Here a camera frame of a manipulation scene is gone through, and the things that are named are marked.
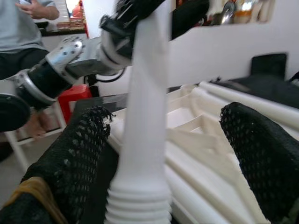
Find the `robotic arm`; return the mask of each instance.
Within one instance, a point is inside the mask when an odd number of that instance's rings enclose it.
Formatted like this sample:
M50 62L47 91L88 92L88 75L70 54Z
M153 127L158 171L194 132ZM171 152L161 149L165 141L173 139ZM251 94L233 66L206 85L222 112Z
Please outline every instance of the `robotic arm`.
M0 81L0 131L23 126L30 110L52 105L81 76L112 76L131 65L135 30L164 0L119 0L115 14L100 21L101 37L64 39L39 64ZM209 0L190 0L172 12L171 39L203 18Z

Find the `yellow strap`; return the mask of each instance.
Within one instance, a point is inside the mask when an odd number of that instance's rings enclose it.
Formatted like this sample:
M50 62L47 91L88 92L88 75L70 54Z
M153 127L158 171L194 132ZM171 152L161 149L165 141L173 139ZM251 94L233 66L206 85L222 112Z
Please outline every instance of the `yellow strap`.
M14 191L9 201L4 204L4 207L13 204L23 193L28 193L35 197L45 207L57 224L67 224L67 220L60 212L50 187L43 178L31 177L30 179L22 182Z

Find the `floor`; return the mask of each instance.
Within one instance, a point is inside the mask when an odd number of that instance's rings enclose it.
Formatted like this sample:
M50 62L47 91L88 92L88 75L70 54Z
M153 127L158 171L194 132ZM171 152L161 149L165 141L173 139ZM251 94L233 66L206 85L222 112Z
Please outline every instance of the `floor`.
M52 144L59 134L55 134L31 143L31 146L24 146L24 152L30 163L34 163ZM11 196L16 186L20 183L24 172L14 154L0 162L0 208Z

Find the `person's hand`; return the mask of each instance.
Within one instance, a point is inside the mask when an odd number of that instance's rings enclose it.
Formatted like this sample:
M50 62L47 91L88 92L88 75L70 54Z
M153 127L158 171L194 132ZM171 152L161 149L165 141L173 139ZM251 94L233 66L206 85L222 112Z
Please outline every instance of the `person's hand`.
M42 19L46 18L48 11L46 7L42 6L37 0L31 0L31 5L22 5L19 3L15 4L19 7L24 13L31 16L32 19Z

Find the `black mesh fabric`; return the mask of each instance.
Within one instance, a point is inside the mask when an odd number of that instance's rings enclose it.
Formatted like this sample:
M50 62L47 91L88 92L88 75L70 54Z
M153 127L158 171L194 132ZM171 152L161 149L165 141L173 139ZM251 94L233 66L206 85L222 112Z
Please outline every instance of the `black mesh fabric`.
M299 143L257 111L231 103L221 127L267 219L279 223L299 198Z
M38 176L51 188L53 196L70 224L81 218L89 190L96 178L98 161L109 134L104 118L111 114L93 106L72 119L61 136L32 164L22 181ZM45 208L30 194L22 194L0 211L0 224L54 223Z

